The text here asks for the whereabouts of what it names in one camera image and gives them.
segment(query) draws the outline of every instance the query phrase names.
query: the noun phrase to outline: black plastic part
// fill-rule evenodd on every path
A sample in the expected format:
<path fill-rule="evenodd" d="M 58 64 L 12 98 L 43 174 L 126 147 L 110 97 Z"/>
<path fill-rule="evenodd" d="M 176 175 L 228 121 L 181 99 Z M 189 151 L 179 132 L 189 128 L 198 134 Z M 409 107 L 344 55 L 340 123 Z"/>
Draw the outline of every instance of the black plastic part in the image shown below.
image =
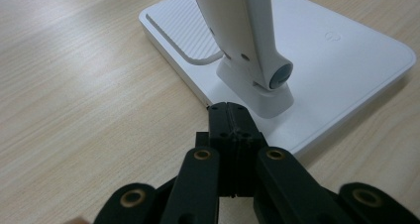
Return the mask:
<path fill-rule="evenodd" d="M 320 186 L 291 153 L 267 146 L 245 107 L 208 109 L 209 132 L 197 133 L 178 177 L 158 189 L 141 183 L 118 189 L 94 224 L 214 224 L 219 196 L 253 196 L 262 224 L 420 224 L 375 187 L 351 183 L 337 195 Z"/>
<path fill-rule="evenodd" d="M 123 186 L 108 199 L 94 224 L 152 223 L 155 197 L 155 189 L 147 184 Z"/>
<path fill-rule="evenodd" d="M 414 214 L 388 194 L 364 183 L 356 182 L 342 186 L 339 203 L 357 223 L 420 223 Z"/>
<path fill-rule="evenodd" d="M 354 223 L 288 151 L 261 149 L 257 173 L 284 223 Z"/>
<path fill-rule="evenodd" d="M 217 151 L 208 147 L 186 154 L 160 223 L 217 223 L 219 161 Z"/>
<path fill-rule="evenodd" d="M 217 103 L 209 111 L 209 146 L 221 156 L 220 196 L 254 196 L 258 150 L 266 147 L 250 112 L 235 103 Z"/>

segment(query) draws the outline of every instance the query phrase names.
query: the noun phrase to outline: wooden table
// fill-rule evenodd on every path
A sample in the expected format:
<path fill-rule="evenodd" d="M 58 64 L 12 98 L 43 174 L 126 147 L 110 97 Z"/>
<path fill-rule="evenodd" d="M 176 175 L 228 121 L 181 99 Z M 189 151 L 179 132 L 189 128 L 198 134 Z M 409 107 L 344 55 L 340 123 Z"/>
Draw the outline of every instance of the wooden table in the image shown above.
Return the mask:
<path fill-rule="evenodd" d="M 175 176 L 207 112 L 138 21 L 160 0 L 0 0 L 0 223 L 93 221 L 131 182 Z M 420 55 L 420 0 L 311 0 Z M 362 181 L 420 217 L 420 68 L 304 161 L 324 186 Z M 219 223 L 257 223 L 222 198 Z"/>

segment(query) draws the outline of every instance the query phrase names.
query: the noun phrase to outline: small hole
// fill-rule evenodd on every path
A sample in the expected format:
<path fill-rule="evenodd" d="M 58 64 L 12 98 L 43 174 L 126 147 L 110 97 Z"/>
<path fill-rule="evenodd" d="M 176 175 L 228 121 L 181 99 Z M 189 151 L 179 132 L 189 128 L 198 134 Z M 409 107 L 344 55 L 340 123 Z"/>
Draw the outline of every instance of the small hole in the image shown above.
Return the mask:
<path fill-rule="evenodd" d="M 247 55 L 241 54 L 241 57 L 246 61 L 250 61 L 250 58 Z"/>
<path fill-rule="evenodd" d="M 379 207 L 382 205 L 382 199 L 376 193 L 366 189 L 355 189 L 353 191 L 353 197 L 358 202 L 369 207 Z"/>
<path fill-rule="evenodd" d="M 146 193 L 141 189 L 130 190 L 121 197 L 120 203 L 123 207 L 131 208 L 145 201 Z"/>
<path fill-rule="evenodd" d="M 266 152 L 266 155 L 272 160 L 282 160 L 284 158 L 284 153 L 276 150 L 269 150 Z"/>
<path fill-rule="evenodd" d="M 211 153 L 207 150 L 201 150 L 194 153 L 194 158 L 200 161 L 208 160 L 211 156 Z"/>

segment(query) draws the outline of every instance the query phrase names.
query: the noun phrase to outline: white square base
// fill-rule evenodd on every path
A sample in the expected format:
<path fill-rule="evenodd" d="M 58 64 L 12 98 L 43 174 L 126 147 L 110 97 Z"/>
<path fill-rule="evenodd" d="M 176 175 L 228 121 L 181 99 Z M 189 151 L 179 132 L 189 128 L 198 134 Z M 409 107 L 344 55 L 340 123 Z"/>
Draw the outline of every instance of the white square base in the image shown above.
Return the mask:
<path fill-rule="evenodd" d="M 159 32 L 151 23 L 155 6 L 139 19 L 197 97 L 205 105 L 229 101 L 247 106 L 217 76 L 219 58 L 194 65 Z M 414 52 L 400 42 L 307 0 L 272 0 L 272 7 L 277 49 L 294 63 L 288 80 L 294 103 L 270 119 L 250 112 L 270 146 L 298 157 L 415 63 Z M 191 16 L 190 24 L 196 21 Z"/>

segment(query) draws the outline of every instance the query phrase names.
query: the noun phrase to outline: white plastic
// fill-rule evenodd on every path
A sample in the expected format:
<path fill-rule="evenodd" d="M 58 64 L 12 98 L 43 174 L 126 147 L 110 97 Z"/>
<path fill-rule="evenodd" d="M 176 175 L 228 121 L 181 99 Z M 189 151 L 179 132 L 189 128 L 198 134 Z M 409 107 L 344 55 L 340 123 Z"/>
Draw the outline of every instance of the white plastic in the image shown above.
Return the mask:
<path fill-rule="evenodd" d="M 286 82 L 276 90 L 268 91 L 244 79 L 237 70 L 233 69 L 233 66 L 227 63 L 229 61 L 223 57 L 216 74 L 258 116 L 273 118 L 293 104 L 293 96 Z"/>
<path fill-rule="evenodd" d="M 291 62 L 275 47 L 271 0 L 197 0 L 197 3 L 228 58 L 224 63 L 247 83 L 275 89 L 270 86 L 273 75 Z"/>
<path fill-rule="evenodd" d="M 271 4 L 276 47 L 294 63 L 287 82 L 294 103 L 273 118 L 263 118 L 253 110 L 251 114 L 271 146 L 300 158 L 310 155 L 307 152 L 320 139 L 401 77 L 414 64 L 415 54 L 400 42 L 307 0 L 271 0 Z M 195 65 L 173 46 L 182 43 L 176 39 L 178 33 L 189 31 L 192 36 L 194 30 L 207 28 L 199 14 L 186 17 L 186 22 L 167 23 L 172 29 L 159 30 L 151 23 L 150 18 L 158 18 L 168 8 L 173 10 L 170 18 L 177 18 L 191 7 L 197 7 L 195 0 L 165 0 L 143 11 L 140 21 L 205 105 L 230 101 L 249 107 L 216 74 L 220 58 L 213 60 L 203 53 L 208 63 Z M 197 50 L 189 56 L 211 51 L 215 43 L 203 38 L 183 38 Z"/>

